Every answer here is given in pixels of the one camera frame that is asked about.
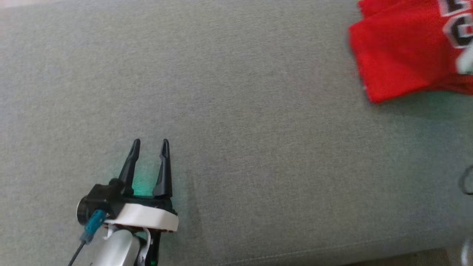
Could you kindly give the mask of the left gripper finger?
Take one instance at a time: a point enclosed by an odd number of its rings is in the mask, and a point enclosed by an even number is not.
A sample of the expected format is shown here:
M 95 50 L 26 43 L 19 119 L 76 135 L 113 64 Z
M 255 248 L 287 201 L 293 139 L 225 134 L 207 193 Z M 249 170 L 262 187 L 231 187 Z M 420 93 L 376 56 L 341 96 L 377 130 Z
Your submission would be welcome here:
M 172 169 L 170 145 L 167 139 L 163 140 L 159 158 L 161 159 L 161 165 L 159 168 L 158 179 L 152 191 L 152 195 L 155 198 L 171 198 L 173 195 Z
M 133 196 L 135 191 L 132 188 L 132 183 L 135 176 L 135 167 L 140 155 L 140 139 L 135 139 L 125 160 L 123 168 L 120 172 L 119 179 L 124 183 L 122 190 L 123 196 Z

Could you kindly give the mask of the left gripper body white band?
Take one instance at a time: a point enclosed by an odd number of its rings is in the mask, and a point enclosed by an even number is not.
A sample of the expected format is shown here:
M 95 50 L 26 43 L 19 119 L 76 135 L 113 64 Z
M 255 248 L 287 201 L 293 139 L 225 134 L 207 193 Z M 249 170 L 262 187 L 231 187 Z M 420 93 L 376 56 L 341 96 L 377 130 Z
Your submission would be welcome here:
M 179 218 L 162 208 L 126 203 L 105 225 L 105 265 L 157 266 L 161 234 L 177 231 Z

